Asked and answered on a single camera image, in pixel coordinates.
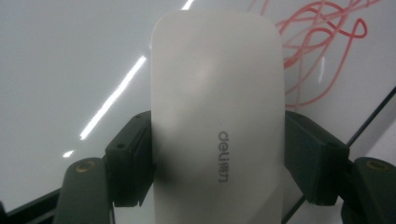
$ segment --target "deli logo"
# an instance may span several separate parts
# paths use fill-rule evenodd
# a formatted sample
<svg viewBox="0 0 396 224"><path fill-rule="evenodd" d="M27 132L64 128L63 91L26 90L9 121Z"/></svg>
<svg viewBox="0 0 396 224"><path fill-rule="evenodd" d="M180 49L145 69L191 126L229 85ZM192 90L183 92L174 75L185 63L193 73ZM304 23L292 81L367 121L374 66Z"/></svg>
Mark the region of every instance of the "deli logo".
<svg viewBox="0 0 396 224"><path fill-rule="evenodd" d="M230 171L230 138L226 132L219 133L219 182L228 182Z"/></svg>

